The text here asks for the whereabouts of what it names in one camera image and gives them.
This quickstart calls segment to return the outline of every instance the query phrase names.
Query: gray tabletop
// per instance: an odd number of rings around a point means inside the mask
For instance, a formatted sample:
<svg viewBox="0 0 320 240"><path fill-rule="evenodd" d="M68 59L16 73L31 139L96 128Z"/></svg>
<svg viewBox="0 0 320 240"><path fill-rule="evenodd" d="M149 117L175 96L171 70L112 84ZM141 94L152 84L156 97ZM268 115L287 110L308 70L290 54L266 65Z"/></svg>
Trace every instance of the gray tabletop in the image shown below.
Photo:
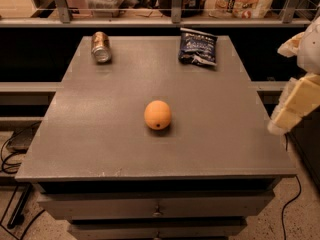
<svg viewBox="0 0 320 240"><path fill-rule="evenodd" d="M228 37L218 39L215 69L181 64L180 37L110 37L112 62L102 65L90 40L81 41L18 181L295 174ZM172 110L161 132L144 123L155 99Z"/></svg>

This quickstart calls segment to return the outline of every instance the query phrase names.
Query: drawer knob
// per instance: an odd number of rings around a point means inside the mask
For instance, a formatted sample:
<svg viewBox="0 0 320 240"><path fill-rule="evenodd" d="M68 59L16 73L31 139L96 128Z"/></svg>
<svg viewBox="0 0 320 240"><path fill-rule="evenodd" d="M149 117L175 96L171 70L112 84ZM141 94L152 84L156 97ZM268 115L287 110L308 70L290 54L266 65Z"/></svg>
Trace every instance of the drawer knob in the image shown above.
<svg viewBox="0 0 320 240"><path fill-rule="evenodd" d="M156 206L155 212L152 214L153 217L161 217L163 215L162 212L160 212L160 207Z"/></svg>

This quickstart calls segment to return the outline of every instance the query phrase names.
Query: drawer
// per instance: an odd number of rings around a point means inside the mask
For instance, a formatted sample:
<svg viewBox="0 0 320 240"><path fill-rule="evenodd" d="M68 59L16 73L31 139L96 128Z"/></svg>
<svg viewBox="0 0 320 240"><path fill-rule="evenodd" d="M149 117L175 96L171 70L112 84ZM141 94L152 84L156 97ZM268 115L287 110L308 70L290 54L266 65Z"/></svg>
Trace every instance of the drawer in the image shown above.
<svg viewBox="0 0 320 240"><path fill-rule="evenodd" d="M78 240L99 239L208 239L238 234L246 222L240 218L149 219L72 224L68 231Z"/></svg>
<svg viewBox="0 0 320 240"><path fill-rule="evenodd" d="M55 219L246 217L257 215L272 200L264 193L114 193L41 195L39 204Z"/></svg>

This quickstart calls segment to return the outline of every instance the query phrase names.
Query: can lid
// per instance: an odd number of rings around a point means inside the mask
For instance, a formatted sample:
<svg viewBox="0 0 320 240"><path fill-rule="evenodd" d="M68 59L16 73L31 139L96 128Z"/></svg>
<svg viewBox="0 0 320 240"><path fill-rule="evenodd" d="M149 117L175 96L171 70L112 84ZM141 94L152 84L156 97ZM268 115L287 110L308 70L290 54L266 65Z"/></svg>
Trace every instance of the can lid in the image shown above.
<svg viewBox="0 0 320 240"><path fill-rule="evenodd" d="M105 47L96 47L92 53L98 62L106 62L111 59L111 53Z"/></svg>

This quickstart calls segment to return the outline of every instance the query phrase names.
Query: metal post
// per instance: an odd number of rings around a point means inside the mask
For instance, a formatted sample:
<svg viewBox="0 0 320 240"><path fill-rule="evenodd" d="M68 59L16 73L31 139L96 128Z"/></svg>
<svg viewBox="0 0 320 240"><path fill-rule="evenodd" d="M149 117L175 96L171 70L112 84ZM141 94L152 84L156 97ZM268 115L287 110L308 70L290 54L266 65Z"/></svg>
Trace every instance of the metal post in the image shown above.
<svg viewBox="0 0 320 240"><path fill-rule="evenodd" d="M172 23L181 22L181 3L182 0L172 0L171 6L171 21Z"/></svg>
<svg viewBox="0 0 320 240"><path fill-rule="evenodd" d="M68 7L67 0L55 0L55 2L59 12L60 21L62 23L70 23L72 15Z"/></svg>
<svg viewBox="0 0 320 240"><path fill-rule="evenodd" d="M287 0L281 13L282 23L291 23L300 0Z"/></svg>

